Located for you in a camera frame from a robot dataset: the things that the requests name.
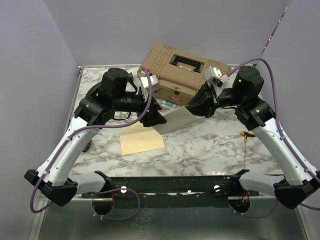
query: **tan toolbox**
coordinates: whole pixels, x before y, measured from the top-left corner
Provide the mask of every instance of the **tan toolbox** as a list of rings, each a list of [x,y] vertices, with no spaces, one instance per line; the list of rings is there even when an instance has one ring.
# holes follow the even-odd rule
[[[227,64],[161,45],[152,48],[142,66],[159,79],[161,88],[152,95],[179,106],[187,104],[206,81],[206,68],[216,67],[222,74],[231,71]],[[138,77],[143,76],[141,68],[137,74]]]

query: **wall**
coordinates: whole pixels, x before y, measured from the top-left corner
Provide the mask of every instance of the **wall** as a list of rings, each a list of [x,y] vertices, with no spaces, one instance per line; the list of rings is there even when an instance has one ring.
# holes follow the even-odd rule
[[[42,0],[0,1],[0,239],[27,239],[24,179],[61,138],[78,67]]]
[[[279,117],[284,130],[302,154],[320,170],[319,11],[319,0],[293,0],[263,57],[274,73]],[[272,104],[269,75],[262,64],[258,68],[265,79],[263,96]],[[320,190],[307,202],[320,207]],[[319,212],[310,211],[309,214],[315,224],[320,221]]]
[[[154,44],[237,64],[262,53],[288,0],[45,0],[79,65],[141,63]]]

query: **marble table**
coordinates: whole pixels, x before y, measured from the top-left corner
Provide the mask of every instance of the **marble table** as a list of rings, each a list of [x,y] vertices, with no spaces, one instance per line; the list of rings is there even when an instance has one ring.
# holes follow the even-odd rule
[[[137,65],[85,68],[75,106],[111,67],[123,68],[129,72]],[[236,74],[231,76],[230,86],[235,76]],[[161,106],[164,111],[172,109],[164,104]],[[117,113],[116,117],[123,118],[126,114]],[[136,117],[132,114],[124,122],[131,122]],[[107,124],[120,123],[123,122],[111,120]],[[240,132],[246,131],[246,128],[237,120],[233,109],[218,109],[211,118],[163,135],[165,148],[158,150],[122,156],[119,137],[121,131],[123,128],[102,129],[92,139],[90,150],[78,158],[71,174],[89,174],[99,170],[110,177],[203,176],[231,175],[243,168],[262,174],[282,173],[257,137],[248,139],[245,159],[245,143]]]

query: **sheet of paper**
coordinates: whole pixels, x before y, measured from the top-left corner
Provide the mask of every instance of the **sheet of paper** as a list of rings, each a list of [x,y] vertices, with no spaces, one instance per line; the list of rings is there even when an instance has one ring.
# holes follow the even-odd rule
[[[152,127],[137,122],[120,133],[122,155],[136,154],[165,147],[163,137]]]
[[[194,116],[184,106],[164,115],[164,118],[165,124],[153,126],[154,130],[161,135],[173,133],[202,119]]]

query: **black handle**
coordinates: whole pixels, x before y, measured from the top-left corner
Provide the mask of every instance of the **black handle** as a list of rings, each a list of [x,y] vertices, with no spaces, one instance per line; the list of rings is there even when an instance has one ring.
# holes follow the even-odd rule
[[[199,61],[195,61],[195,60],[183,57],[183,56],[176,56],[174,58],[174,60],[171,62],[171,64],[175,65],[175,66],[178,66],[179,62],[183,63],[183,64],[188,64],[188,65],[194,66],[195,68],[194,68],[193,71],[196,72],[196,73],[201,73],[200,72],[201,63]]]

